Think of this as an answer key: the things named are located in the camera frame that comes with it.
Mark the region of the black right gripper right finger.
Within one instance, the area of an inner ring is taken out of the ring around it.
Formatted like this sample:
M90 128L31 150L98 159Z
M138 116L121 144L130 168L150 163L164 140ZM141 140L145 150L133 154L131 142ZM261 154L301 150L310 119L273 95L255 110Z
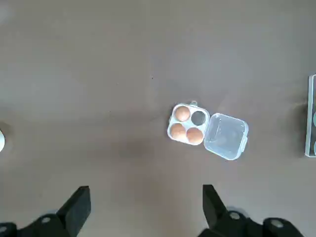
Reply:
M208 228L200 237L301 237L289 221L272 217L256 223L237 210L228 210L213 185L203 185L202 206Z

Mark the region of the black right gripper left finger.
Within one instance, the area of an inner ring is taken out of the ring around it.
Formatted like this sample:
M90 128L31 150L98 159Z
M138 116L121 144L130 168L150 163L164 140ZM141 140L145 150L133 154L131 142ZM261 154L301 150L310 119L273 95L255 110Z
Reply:
M2 237L76 237L91 213L89 186L80 186L55 213L45 214L21 229L0 224Z

